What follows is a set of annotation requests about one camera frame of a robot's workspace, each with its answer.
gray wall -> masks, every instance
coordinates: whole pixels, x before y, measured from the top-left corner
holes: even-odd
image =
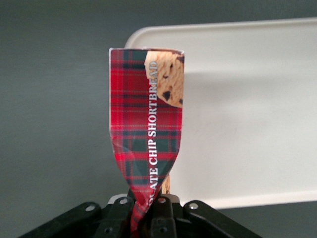
[[[145,26],[313,16],[315,0],[0,1],[0,237],[127,192],[109,139],[110,47]],[[259,210],[225,212],[248,225]]]

crumpled wrapper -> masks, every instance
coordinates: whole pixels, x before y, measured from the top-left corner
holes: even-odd
[[[177,157],[182,127],[184,53],[110,49],[110,135],[136,202],[131,234],[159,194]]]

